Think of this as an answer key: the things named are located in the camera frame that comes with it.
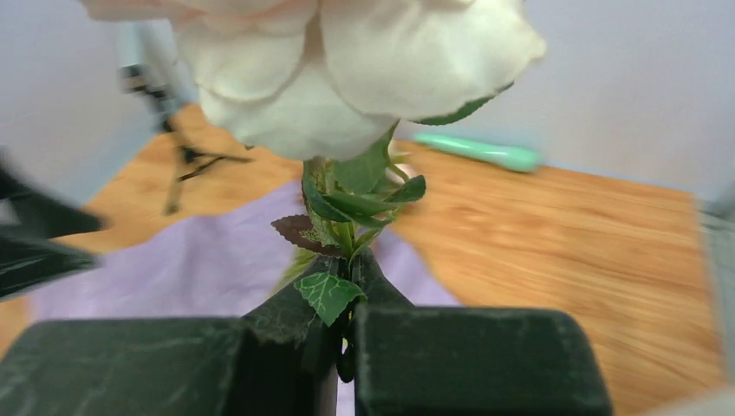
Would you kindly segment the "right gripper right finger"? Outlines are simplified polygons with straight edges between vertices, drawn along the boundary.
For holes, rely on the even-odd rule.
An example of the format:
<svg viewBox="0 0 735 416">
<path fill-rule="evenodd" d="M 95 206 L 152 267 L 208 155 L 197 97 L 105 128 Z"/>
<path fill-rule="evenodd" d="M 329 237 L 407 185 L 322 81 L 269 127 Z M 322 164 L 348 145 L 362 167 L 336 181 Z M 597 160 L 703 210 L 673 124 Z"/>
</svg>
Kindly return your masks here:
<svg viewBox="0 0 735 416">
<path fill-rule="evenodd" d="M 558 309 L 418 306 L 359 255 L 358 415 L 610 415 L 589 338 Z"/>
</svg>

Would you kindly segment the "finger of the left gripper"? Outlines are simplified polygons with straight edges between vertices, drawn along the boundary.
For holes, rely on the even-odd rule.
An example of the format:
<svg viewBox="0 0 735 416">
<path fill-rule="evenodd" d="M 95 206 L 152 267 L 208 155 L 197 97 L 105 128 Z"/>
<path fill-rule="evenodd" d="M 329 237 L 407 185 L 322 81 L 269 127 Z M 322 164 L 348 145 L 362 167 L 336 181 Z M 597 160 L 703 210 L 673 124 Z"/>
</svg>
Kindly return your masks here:
<svg viewBox="0 0 735 416">
<path fill-rule="evenodd" d="M 1 223 L 1 300 L 96 267 L 96 255 L 56 241 L 101 231 L 102 218 L 22 175 L 1 156 L 1 201 L 16 219 Z"/>
</svg>

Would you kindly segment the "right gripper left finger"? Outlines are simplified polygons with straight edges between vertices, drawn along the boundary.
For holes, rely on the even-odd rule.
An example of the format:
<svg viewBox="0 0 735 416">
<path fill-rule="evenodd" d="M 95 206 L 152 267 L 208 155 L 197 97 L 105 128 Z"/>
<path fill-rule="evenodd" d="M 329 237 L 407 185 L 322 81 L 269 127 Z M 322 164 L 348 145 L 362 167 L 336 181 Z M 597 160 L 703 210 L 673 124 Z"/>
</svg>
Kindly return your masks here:
<svg viewBox="0 0 735 416">
<path fill-rule="evenodd" d="M 338 338 L 294 285 L 242 317 L 38 322 L 1 362 L 4 415 L 334 415 Z"/>
</svg>

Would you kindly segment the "pink and purple wrapping paper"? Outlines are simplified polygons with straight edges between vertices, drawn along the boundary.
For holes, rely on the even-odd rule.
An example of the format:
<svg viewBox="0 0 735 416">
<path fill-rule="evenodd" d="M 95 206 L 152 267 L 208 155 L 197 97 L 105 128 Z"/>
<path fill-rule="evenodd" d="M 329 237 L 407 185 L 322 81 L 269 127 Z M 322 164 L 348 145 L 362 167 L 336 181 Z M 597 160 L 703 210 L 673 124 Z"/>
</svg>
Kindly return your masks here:
<svg viewBox="0 0 735 416">
<path fill-rule="evenodd" d="M 286 269 L 292 248 L 271 221 L 297 212 L 294 184 L 221 216 L 172 225 L 103 265 L 32 296 L 38 322 L 242 317 Z"/>
</svg>

